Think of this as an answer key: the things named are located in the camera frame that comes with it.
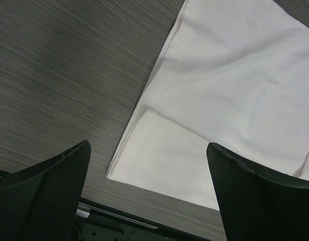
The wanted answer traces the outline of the white t shirt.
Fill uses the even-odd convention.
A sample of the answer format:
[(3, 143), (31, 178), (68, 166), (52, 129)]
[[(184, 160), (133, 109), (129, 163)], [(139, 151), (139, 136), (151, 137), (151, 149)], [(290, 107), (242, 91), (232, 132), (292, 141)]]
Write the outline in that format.
[(211, 142), (309, 180), (309, 28), (274, 1), (185, 1), (107, 178), (216, 210)]

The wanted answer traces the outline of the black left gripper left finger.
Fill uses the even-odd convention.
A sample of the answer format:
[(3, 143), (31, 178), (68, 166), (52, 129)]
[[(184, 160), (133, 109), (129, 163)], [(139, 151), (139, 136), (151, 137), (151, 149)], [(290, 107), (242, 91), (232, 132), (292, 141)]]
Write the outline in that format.
[(85, 140), (0, 177), (0, 240), (70, 240), (90, 157)]

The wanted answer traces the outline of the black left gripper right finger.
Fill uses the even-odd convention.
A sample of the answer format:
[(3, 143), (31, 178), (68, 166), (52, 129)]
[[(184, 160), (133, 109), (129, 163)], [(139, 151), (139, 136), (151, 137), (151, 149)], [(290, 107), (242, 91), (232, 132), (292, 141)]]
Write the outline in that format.
[(309, 181), (217, 143), (207, 159), (227, 240), (309, 240)]

